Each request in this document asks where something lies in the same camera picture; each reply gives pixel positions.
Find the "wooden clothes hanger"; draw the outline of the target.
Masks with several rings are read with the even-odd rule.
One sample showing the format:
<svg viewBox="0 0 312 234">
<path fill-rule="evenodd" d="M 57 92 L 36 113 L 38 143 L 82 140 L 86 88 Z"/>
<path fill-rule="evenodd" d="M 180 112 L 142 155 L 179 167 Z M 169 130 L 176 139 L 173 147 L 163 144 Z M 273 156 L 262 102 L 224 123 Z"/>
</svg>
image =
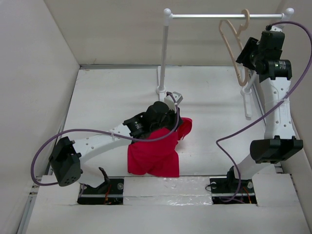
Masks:
<svg viewBox="0 0 312 234">
<path fill-rule="evenodd" d="M 242 71 L 240 70 L 239 66 L 236 63 L 235 53 L 232 49 L 233 43 L 229 42 L 226 34 L 223 32 L 223 28 L 226 25 L 232 33 L 231 37 L 235 40 L 238 50 L 242 52 L 243 45 L 240 36 L 243 31 L 246 31 L 248 29 L 251 16 L 248 9 L 243 9 L 241 11 L 241 14 L 243 15 L 244 23 L 240 24 L 238 29 L 234 27 L 229 19 L 221 19 L 219 21 L 218 30 L 231 58 L 238 84 L 239 86 L 244 87 L 248 82 L 248 69 L 243 68 Z"/>
</svg>

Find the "red t-shirt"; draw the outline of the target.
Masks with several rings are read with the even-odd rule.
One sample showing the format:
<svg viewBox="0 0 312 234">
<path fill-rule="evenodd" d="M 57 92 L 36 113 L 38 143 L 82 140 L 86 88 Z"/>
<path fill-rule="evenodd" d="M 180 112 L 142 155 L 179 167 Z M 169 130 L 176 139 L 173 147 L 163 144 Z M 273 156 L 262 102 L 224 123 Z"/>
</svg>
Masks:
<svg viewBox="0 0 312 234">
<path fill-rule="evenodd" d="M 187 117 L 178 129 L 165 139 L 154 142 L 136 142 L 128 146 L 128 173 L 142 176 L 179 177 L 178 142 L 190 133 L 193 120 Z"/>
</svg>

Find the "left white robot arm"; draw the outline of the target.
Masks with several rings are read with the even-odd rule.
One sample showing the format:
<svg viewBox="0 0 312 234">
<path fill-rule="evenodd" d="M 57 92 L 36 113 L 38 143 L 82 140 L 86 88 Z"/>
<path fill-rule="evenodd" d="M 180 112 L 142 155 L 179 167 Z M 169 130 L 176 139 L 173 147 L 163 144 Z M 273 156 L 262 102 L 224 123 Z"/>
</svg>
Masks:
<svg viewBox="0 0 312 234">
<path fill-rule="evenodd" d="M 58 185 L 69 186 L 74 182 L 87 184 L 97 193 L 107 191 L 107 179 L 83 168 L 88 160 L 112 149 L 136 142 L 152 142 L 151 133 L 166 128 L 173 133 L 181 122 L 177 102 L 156 101 L 146 112 L 140 113 L 108 132 L 95 130 L 95 135 L 79 140 L 61 138 L 49 157 Z"/>
</svg>

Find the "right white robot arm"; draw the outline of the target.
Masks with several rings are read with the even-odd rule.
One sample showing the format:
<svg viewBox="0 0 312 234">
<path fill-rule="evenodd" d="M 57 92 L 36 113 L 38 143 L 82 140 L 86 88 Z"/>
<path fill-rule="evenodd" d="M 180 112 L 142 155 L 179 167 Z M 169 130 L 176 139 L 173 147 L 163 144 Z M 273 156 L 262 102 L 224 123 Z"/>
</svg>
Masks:
<svg viewBox="0 0 312 234">
<path fill-rule="evenodd" d="M 243 180 L 250 180 L 269 164 L 285 161 L 303 148 L 303 141 L 295 136 L 286 96 L 292 67 L 289 60 L 280 58 L 284 39 L 281 31 L 263 31 L 260 40 L 248 39 L 236 60 L 258 74 L 267 116 L 264 138 L 253 140 L 248 156 L 227 173 L 225 186 L 231 192 L 236 192 L 243 186 Z"/>
</svg>

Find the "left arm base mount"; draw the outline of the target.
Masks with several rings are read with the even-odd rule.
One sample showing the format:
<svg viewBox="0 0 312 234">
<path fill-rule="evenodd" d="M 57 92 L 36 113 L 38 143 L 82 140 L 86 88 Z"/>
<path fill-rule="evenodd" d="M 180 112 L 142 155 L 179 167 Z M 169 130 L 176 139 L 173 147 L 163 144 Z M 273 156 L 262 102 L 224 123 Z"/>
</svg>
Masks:
<svg viewBox="0 0 312 234">
<path fill-rule="evenodd" d="M 79 205 L 123 205 L 124 178 L 109 178 L 105 170 L 99 167 L 104 181 L 98 187 L 81 184 L 78 195 Z"/>
</svg>

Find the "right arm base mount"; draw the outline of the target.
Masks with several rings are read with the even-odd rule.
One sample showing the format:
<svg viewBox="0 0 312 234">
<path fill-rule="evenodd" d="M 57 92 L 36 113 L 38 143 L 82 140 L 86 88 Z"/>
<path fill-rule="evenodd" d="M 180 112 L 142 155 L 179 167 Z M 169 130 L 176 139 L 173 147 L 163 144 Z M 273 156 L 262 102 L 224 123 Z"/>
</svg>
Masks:
<svg viewBox="0 0 312 234">
<path fill-rule="evenodd" d="M 206 191 L 211 193 L 216 204 L 256 204 L 254 184 L 251 179 L 242 180 L 238 192 L 238 180 L 230 181 L 225 175 L 209 177 Z"/>
</svg>

